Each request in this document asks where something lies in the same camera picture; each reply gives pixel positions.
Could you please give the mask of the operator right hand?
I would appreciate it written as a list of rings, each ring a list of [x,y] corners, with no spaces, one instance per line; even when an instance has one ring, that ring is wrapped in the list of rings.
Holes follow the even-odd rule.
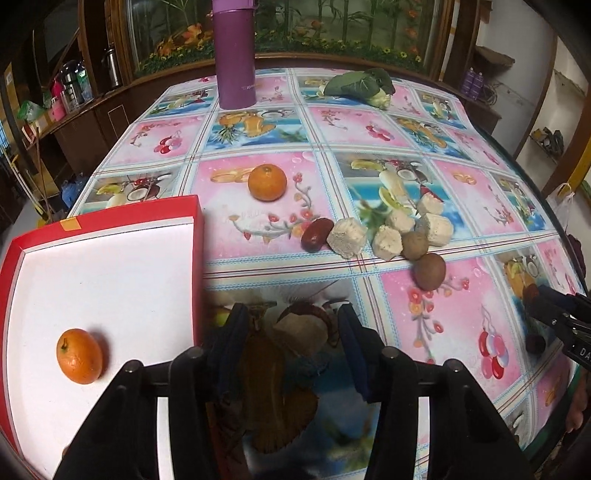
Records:
[[[587,409],[588,405],[587,380],[588,372],[584,370],[579,378],[566,417],[565,426],[567,433],[571,433],[575,430],[578,430],[583,425],[584,412]]]

